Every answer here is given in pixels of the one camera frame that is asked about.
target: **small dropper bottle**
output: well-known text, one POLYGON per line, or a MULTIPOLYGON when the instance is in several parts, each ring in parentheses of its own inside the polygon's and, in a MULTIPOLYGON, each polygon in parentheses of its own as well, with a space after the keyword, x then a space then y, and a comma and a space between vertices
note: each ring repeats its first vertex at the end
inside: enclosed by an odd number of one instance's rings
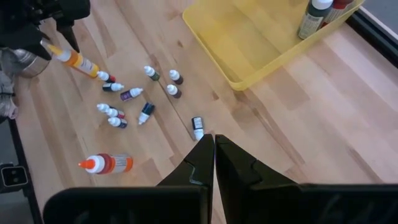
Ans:
POLYGON ((176 70, 170 70, 169 76, 170 76, 171 80, 173 80, 174 83, 177 85, 181 85, 184 82, 184 79, 182 78, 180 73, 176 70))
POLYGON ((131 99, 139 96, 143 91, 144 91, 144 89, 142 89, 142 88, 132 88, 129 91, 120 93, 120 99, 122 99, 122 101, 131 100, 131 99))
POLYGON ((120 83, 107 83, 102 86, 104 91, 120 91, 124 88, 124 85, 120 83))
POLYGON ((97 72, 97 76, 98 76, 98 78, 100 78, 102 81, 104 81, 106 83, 116 82, 116 78, 114 76, 112 76, 109 73, 104 72, 104 71, 97 72))
POLYGON ((151 66, 145 66, 144 70, 145 74, 149 76, 149 78, 151 78, 153 81, 157 81, 160 79, 160 75, 151 66))
POLYGON ((167 92, 176 99, 180 98, 182 95, 181 90, 179 90, 175 85, 168 85, 167 92))
POLYGON ((138 117, 138 124, 142 125, 145 122, 147 122, 148 118, 150 117, 152 112, 154 112, 154 110, 155 110, 155 105, 153 105, 152 103, 146 103, 141 111, 141 114, 138 117))

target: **wooden tabletop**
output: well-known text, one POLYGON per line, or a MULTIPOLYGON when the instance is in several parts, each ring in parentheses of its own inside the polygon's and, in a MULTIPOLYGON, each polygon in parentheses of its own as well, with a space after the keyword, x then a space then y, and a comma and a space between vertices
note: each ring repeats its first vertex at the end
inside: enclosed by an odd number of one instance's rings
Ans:
MULTIPOLYGON (((263 163, 297 182, 398 181, 398 71, 347 25, 244 92, 233 91, 192 36, 181 13, 187 1, 97 0, 74 26, 82 54, 126 88, 144 93, 123 103, 92 80, 53 60, 20 79, 17 118, 39 205, 79 186, 153 186, 195 145, 191 119, 224 134, 263 163), (145 65, 162 75, 153 82, 145 65), (170 69, 185 79, 177 100, 165 92, 170 69), (145 102, 156 110, 145 125, 145 102), (123 110, 126 129, 111 127, 97 103, 123 110), (125 174, 89 175, 85 157, 126 152, 125 174)), ((48 21, 44 31, 70 48, 48 21)), ((225 223, 214 191, 214 223, 225 223)))

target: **white dropper tip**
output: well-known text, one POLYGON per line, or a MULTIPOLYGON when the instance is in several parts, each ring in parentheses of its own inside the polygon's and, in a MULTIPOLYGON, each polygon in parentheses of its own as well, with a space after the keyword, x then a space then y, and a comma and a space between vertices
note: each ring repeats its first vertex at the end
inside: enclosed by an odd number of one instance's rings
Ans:
POLYGON ((167 85, 167 92, 170 95, 176 95, 178 92, 178 88, 175 85, 167 85))
POLYGON ((152 68, 151 66, 145 66, 144 70, 145 70, 145 74, 147 74, 150 77, 155 75, 155 69, 152 68))

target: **yellow tray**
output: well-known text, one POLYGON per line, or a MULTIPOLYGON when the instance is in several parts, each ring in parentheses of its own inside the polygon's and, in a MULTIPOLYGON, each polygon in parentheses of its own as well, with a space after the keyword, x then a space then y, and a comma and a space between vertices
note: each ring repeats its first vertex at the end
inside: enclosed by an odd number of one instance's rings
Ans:
POLYGON ((232 89, 245 90, 337 29, 364 0, 305 40, 308 0, 197 0, 183 19, 232 89))

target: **bottle label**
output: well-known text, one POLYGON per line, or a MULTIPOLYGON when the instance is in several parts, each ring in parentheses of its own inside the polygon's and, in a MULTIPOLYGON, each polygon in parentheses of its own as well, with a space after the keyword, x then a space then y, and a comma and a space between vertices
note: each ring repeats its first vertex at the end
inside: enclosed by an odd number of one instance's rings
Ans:
POLYGON ((123 101, 127 101, 127 100, 133 99, 132 95, 130 94, 130 90, 129 91, 125 91, 124 93, 121 93, 120 94, 120 99, 122 99, 123 101))
POLYGON ((81 57, 81 60, 78 60, 78 62, 80 61, 80 63, 75 65, 76 68, 78 68, 82 72, 91 75, 95 67, 94 63, 89 61, 88 59, 83 58, 83 56, 81 55, 79 55, 79 57, 81 57))
POLYGON ((306 13, 303 22, 301 23, 298 36, 301 39, 306 39, 307 37, 311 36, 321 26, 322 20, 323 17, 315 17, 310 15, 309 13, 306 13))
POLYGON ((112 159, 114 160, 114 169, 111 173, 118 173, 123 172, 127 167, 127 155, 111 155, 112 159))
POLYGON ((127 127, 127 121, 125 119, 121 119, 122 123, 118 126, 119 128, 126 128, 127 127))
POLYGON ((201 129, 203 128, 203 123, 201 122, 201 118, 194 118, 193 119, 193 129, 201 129))
POLYGON ((123 119, 124 118, 124 113, 122 111, 118 111, 117 118, 123 119))
POLYGON ((157 80, 160 79, 160 75, 159 75, 157 72, 155 72, 155 74, 154 74, 153 76, 151 76, 150 78, 151 78, 153 81, 157 81, 157 80))
POLYGON ((106 82, 108 82, 108 83, 114 83, 114 82, 116 82, 116 78, 115 78, 114 76, 110 75, 110 76, 109 76, 109 79, 108 79, 106 82))

